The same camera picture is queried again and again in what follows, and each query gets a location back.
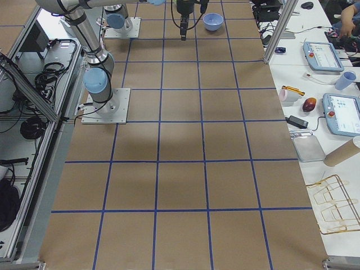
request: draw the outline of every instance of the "person's arm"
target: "person's arm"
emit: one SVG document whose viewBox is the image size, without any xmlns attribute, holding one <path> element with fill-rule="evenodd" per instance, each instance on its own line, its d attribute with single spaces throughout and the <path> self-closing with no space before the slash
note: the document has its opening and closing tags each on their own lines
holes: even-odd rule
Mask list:
<svg viewBox="0 0 360 270">
<path fill-rule="evenodd" d="M 340 37 L 351 36 L 352 31 L 355 28 L 355 25 L 353 24 L 353 17 L 356 13 L 358 13 L 358 10 L 353 4 L 342 11 L 341 13 L 342 27 L 340 29 Z"/>
</svg>

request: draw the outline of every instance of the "yellow marker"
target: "yellow marker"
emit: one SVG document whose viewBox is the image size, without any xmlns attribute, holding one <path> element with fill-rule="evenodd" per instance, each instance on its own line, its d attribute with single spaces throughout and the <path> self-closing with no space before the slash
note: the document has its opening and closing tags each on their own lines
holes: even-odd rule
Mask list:
<svg viewBox="0 0 360 270">
<path fill-rule="evenodd" d="M 295 93 L 298 93 L 298 94 L 301 95 L 301 96 L 304 96 L 304 95 L 305 95 L 305 92 L 300 91 L 298 88 L 295 88 L 295 87 L 283 85 L 283 86 L 282 86 L 282 89 L 286 89 L 286 90 L 293 91 L 293 92 L 295 92 Z"/>
</svg>

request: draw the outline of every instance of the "apple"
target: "apple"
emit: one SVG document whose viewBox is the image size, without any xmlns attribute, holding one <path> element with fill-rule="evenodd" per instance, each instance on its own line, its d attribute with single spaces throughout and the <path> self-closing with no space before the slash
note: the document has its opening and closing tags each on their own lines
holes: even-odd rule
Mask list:
<svg viewBox="0 0 360 270">
<path fill-rule="evenodd" d="M 316 98 L 310 97 L 307 100 L 305 100 L 303 104 L 303 111 L 305 112 L 312 111 L 313 109 L 315 109 L 315 106 L 316 106 Z"/>
</svg>

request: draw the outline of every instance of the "gold wire rack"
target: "gold wire rack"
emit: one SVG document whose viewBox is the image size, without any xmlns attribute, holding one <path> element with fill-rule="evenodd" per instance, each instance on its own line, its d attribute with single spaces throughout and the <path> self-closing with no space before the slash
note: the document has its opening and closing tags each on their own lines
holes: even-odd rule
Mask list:
<svg viewBox="0 0 360 270">
<path fill-rule="evenodd" d="M 322 218 L 318 219 L 318 225 L 323 235 L 360 231 L 360 216 L 354 206 L 359 201 L 350 198 L 346 184 L 347 181 L 333 174 L 307 185 L 309 195 L 317 205 L 314 212 L 316 214 L 319 209 Z"/>
</svg>

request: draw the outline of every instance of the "black mouse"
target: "black mouse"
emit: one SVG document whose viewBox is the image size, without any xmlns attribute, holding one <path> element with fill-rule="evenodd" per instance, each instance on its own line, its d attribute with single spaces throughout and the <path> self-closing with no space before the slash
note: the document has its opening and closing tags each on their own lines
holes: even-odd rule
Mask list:
<svg viewBox="0 0 360 270">
<path fill-rule="evenodd" d="M 313 2 L 305 2 L 301 5 L 301 7 L 306 10 L 311 10 L 314 7 L 314 3 Z"/>
</svg>

